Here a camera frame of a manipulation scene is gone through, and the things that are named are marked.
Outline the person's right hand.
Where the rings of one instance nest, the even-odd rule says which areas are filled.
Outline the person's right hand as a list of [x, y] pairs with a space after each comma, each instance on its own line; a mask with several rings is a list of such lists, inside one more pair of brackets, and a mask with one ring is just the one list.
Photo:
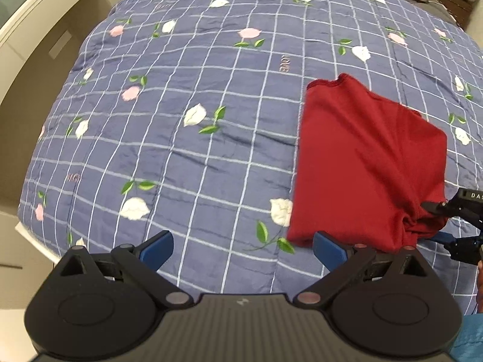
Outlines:
[[478, 275], [476, 279], [476, 312], [481, 314], [483, 312], [483, 261], [479, 261], [477, 265]]

